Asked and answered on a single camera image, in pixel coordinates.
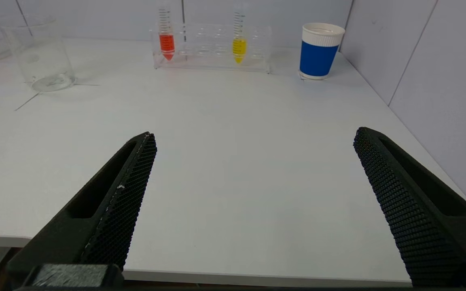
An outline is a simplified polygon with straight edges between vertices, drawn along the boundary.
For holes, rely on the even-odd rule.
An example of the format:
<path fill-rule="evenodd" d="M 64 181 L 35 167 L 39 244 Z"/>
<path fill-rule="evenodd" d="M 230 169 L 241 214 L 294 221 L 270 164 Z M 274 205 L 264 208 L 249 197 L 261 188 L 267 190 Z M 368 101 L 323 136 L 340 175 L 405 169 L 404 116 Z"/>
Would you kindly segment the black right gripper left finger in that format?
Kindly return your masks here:
<path fill-rule="evenodd" d="M 8 262 L 11 287 L 120 286 L 156 155 L 154 134 L 128 140 Z"/>

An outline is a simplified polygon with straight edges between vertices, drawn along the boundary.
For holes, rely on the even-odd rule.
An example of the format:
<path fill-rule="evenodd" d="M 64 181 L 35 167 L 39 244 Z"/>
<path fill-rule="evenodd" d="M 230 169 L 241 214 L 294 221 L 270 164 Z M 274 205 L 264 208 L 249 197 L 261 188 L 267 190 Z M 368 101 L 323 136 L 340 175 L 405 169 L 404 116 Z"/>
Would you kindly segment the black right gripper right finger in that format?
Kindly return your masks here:
<path fill-rule="evenodd" d="M 466 288 L 466 200 L 379 131 L 354 149 L 412 286 Z"/>

